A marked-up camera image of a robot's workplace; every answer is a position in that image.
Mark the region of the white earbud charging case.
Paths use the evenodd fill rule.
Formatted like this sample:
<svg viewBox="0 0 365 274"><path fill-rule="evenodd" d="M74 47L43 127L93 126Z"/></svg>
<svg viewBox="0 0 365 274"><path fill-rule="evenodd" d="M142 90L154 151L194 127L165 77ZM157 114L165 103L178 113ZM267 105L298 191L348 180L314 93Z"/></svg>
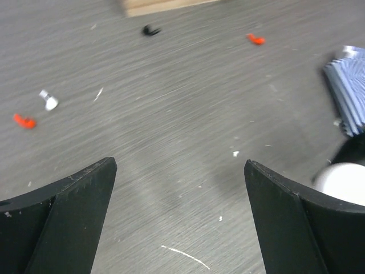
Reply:
<svg viewBox="0 0 365 274"><path fill-rule="evenodd" d="M364 206L364 166L331 164L316 174L314 188L328 196Z"/></svg>

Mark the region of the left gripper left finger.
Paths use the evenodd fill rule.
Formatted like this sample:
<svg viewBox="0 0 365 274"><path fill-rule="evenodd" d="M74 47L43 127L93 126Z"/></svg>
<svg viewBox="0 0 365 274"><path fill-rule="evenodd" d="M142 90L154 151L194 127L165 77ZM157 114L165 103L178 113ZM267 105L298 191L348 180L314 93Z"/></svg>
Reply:
<svg viewBox="0 0 365 274"><path fill-rule="evenodd" d="M107 157L1 201L1 273L90 273L116 173Z"/></svg>

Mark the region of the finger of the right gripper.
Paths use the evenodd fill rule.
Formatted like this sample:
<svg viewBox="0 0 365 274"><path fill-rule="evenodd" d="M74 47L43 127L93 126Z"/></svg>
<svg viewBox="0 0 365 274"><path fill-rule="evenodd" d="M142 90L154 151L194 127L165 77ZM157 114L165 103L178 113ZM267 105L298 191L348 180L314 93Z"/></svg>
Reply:
<svg viewBox="0 0 365 274"><path fill-rule="evenodd" d="M348 138L335 154L335 156L313 176L312 182L315 182L318 175L326 167L338 163L354 163L364 166L364 134L359 134Z"/></svg>

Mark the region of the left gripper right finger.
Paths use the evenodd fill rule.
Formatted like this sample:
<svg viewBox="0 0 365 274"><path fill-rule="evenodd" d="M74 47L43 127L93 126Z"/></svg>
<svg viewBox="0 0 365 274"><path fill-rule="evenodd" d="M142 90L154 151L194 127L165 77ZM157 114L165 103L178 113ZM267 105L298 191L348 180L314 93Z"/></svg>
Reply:
<svg viewBox="0 0 365 274"><path fill-rule="evenodd" d="M244 176L266 273L364 273L364 206L252 160Z"/></svg>

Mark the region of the blue striped cloth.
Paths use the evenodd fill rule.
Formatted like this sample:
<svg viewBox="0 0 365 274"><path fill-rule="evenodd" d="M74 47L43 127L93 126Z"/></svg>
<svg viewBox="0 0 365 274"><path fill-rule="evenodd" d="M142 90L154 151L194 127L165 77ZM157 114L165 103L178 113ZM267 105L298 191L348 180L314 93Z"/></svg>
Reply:
<svg viewBox="0 0 365 274"><path fill-rule="evenodd" d="M323 72L343 131L350 137L364 133L364 48L345 45Z"/></svg>

